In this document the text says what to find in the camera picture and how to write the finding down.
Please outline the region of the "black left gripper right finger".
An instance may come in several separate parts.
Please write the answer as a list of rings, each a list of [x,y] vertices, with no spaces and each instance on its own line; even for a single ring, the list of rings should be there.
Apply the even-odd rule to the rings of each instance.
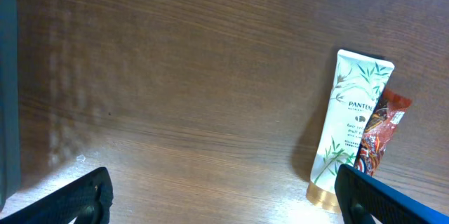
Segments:
[[[343,164],[335,193],[345,223],[447,223],[448,217]]]

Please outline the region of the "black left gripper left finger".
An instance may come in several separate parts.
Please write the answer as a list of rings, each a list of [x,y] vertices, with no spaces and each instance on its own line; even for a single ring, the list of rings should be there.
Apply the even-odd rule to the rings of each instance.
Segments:
[[[109,172],[100,167],[6,216],[1,224],[108,224],[113,198]]]

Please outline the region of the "orange snack packet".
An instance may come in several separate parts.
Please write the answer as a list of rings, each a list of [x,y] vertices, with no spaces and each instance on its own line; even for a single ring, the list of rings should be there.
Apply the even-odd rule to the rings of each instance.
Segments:
[[[387,145],[412,100],[385,89],[364,129],[354,168],[369,176],[379,168]]]

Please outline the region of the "white Pantene cream tube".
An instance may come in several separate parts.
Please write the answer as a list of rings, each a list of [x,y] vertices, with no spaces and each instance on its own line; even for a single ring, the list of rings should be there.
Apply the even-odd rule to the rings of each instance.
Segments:
[[[311,168],[306,198],[339,213],[338,169],[354,165],[364,129],[394,71],[392,62],[340,49],[326,118]]]

